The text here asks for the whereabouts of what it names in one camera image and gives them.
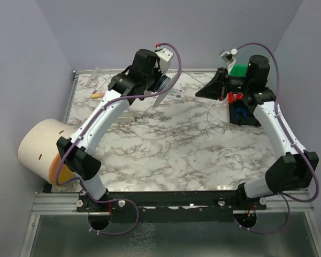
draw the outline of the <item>cylindrical container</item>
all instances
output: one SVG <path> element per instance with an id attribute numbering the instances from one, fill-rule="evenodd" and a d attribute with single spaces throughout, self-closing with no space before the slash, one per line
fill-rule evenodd
<path id="1" fill-rule="evenodd" d="M 24 137 L 18 149 L 18 159 L 27 168 L 46 181 L 56 184 L 60 156 L 56 146 L 59 137 L 69 138 L 75 129 L 55 119 L 46 119 L 34 126 Z M 59 182 L 73 176 L 63 164 Z"/>

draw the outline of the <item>green object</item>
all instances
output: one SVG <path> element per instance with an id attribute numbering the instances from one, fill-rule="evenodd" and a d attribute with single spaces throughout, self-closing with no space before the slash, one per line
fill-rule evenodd
<path id="1" fill-rule="evenodd" d="M 234 65 L 230 75 L 233 77 L 245 77 L 247 66 L 245 65 Z"/>

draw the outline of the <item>gray floor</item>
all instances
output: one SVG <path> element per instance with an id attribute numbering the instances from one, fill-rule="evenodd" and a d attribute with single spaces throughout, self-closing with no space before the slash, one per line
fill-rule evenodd
<path id="1" fill-rule="evenodd" d="M 261 214 L 254 228 L 269 231 L 285 214 Z M 108 229 L 121 231 L 128 224 Z M 123 236 L 97 236 L 83 216 L 41 216 L 31 256 L 318 256 L 304 213 L 293 213 L 289 228 L 256 235 L 235 223 L 142 223 Z"/>

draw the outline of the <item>wall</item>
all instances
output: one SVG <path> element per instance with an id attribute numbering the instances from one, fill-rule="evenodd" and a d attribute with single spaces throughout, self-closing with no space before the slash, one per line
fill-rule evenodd
<path id="1" fill-rule="evenodd" d="M 302 2 L 36 1 L 74 70 L 123 68 L 138 49 L 162 41 L 178 47 L 183 68 L 217 68 L 222 49 L 256 41 L 274 50 Z M 248 47 L 238 61 L 247 63 L 253 53 L 265 51 Z"/>
<path id="2" fill-rule="evenodd" d="M 0 256 L 18 256 L 42 180 L 17 159 L 24 135 L 61 119 L 72 70 L 33 0 L 0 0 Z"/>
<path id="3" fill-rule="evenodd" d="M 281 108 L 299 140 L 319 155 L 316 172 L 321 186 L 321 0 L 303 1 L 275 56 L 281 75 Z M 321 190 L 314 205 L 321 232 Z"/>

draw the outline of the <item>marble table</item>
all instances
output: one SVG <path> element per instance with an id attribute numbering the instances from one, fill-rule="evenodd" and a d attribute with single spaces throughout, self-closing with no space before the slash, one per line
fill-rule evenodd
<path id="1" fill-rule="evenodd" d="M 176 88 L 184 97 L 166 97 L 153 108 L 154 98 L 136 100 L 129 108 L 135 123 L 113 124 L 97 147 L 102 162 L 101 179 L 110 191 L 230 190 L 243 182 L 265 175 L 275 162 L 272 146 L 261 127 L 236 126 L 228 122 L 226 101 L 216 102 L 209 121 L 225 133 L 207 126 L 207 112 L 213 100 L 195 93 L 213 73 L 182 73 Z M 68 124 L 74 128 L 87 119 L 100 99 L 92 91 L 107 89 L 114 74 L 102 74 L 86 87 L 90 74 L 80 74 Z M 53 191 L 78 191 L 72 184 Z"/>

